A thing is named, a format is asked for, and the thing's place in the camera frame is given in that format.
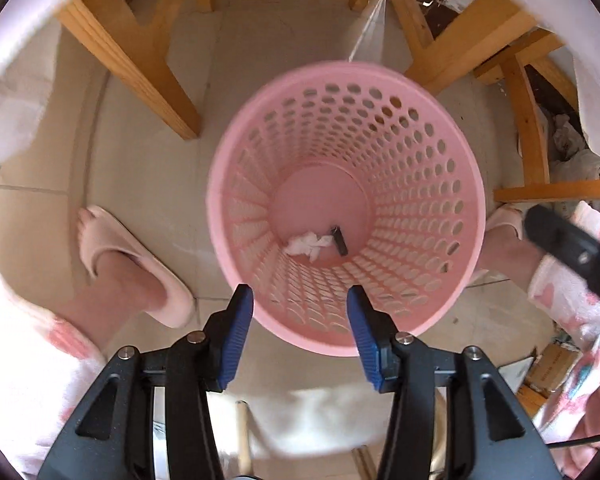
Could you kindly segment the black cylindrical battery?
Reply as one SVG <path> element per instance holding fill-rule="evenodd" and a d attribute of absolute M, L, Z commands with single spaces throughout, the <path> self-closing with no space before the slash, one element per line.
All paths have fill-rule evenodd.
<path fill-rule="evenodd" d="M 334 226 L 330 230 L 330 235 L 332 236 L 332 240 L 338 250 L 338 254 L 341 257 L 345 257 L 349 253 L 349 249 L 346 241 L 344 240 L 342 231 L 339 226 Z"/>

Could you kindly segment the small white tissue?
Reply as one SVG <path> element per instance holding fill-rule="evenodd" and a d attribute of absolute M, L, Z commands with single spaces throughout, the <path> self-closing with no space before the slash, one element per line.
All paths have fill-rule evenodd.
<path fill-rule="evenodd" d="M 302 235 L 291 237 L 284 253 L 287 256 L 306 256 L 310 263 L 314 263 L 324 248 L 334 244 L 332 235 L 317 235 L 314 232 L 306 232 Z"/>

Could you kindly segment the right pink slipper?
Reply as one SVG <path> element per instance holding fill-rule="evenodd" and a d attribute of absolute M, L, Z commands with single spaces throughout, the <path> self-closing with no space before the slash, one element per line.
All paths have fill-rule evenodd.
<path fill-rule="evenodd" d="M 511 228 L 515 232 L 518 240 L 522 240 L 524 237 L 522 220 L 524 220 L 524 216 L 519 209 L 507 205 L 501 206 L 500 208 L 495 209 L 493 214 L 486 219 L 486 228 L 484 229 L 484 234 L 488 234 L 497 228 Z M 474 272 L 471 274 L 468 284 L 474 284 L 476 281 L 479 281 L 480 278 L 486 276 L 486 274 L 489 272 L 490 269 L 487 269 L 480 262 L 478 262 Z"/>

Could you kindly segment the pink slipper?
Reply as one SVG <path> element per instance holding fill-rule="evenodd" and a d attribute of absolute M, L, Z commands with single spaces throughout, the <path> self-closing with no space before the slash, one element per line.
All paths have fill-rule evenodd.
<path fill-rule="evenodd" d="M 484 234 L 488 234 L 497 228 L 511 228 L 515 232 L 518 240 L 522 240 L 524 237 L 522 220 L 524 220 L 524 216 L 519 209 L 507 205 L 501 206 L 500 208 L 495 209 L 493 214 L 486 219 L 486 228 L 484 229 Z M 480 278 L 486 276 L 486 274 L 489 272 L 490 269 L 487 269 L 480 262 L 478 262 L 474 272 L 471 274 L 468 284 L 474 284 L 476 281 L 479 281 Z"/>
<path fill-rule="evenodd" d="M 189 288 L 110 212 L 94 205 L 79 211 L 78 248 L 93 282 L 115 273 L 128 278 L 134 297 L 158 323 L 180 328 L 192 317 Z"/>

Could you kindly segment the pink plastic waste basket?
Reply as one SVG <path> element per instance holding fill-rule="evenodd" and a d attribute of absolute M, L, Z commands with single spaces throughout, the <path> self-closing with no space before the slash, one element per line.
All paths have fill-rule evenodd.
<path fill-rule="evenodd" d="M 323 356 L 355 356 L 347 293 L 362 285 L 399 330 L 421 335 L 474 272 L 486 199 L 456 122 L 418 84 L 362 62 L 283 74 L 242 106 L 209 172 L 208 226 L 228 284 L 249 285 L 271 334 Z M 339 226 L 317 260 L 288 240 Z"/>

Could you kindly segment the left pink slipper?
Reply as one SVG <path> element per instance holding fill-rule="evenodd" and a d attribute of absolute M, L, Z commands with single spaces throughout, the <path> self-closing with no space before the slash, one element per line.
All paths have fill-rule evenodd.
<path fill-rule="evenodd" d="M 180 328 L 192 317 L 189 288 L 110 212 L 94 205 L 79 211 L 78 248 L 93 282 L 115 273 L 128 278 L 134 297 L 158 323 Z"/>

